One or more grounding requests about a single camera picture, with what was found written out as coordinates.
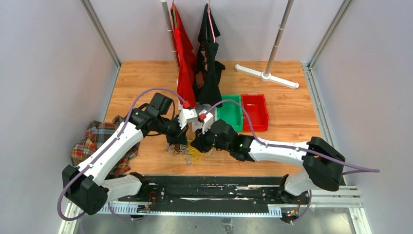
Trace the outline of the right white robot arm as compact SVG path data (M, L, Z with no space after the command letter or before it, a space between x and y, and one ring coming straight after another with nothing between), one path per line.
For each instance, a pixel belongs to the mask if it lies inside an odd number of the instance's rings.
M314 136L309 142L269 141L239 134L223 120L206 131L196 130L191 145L202 153L212 148L227 151L238 161L274 161L301 167L298 173L282 179L278 195L284 203L312 189L338 191L345 162L345 157L320 137Z

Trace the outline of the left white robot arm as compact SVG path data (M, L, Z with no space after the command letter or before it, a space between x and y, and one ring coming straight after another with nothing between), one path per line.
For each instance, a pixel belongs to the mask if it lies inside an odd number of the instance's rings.
M148 133L157 131L167 136L169 144L186 138L188 124L198 120L198 114L188 101L173 119L163 118L172 99L156 93L143 108L131 106L124 121L107 141L89 158L77 166L67 165L62 171L63 190L58 198L57 211L66 221L73 221L85 214L94 215L108 202L131 195L137 201L149 196L140 174L107 179L112 168L134 145Z

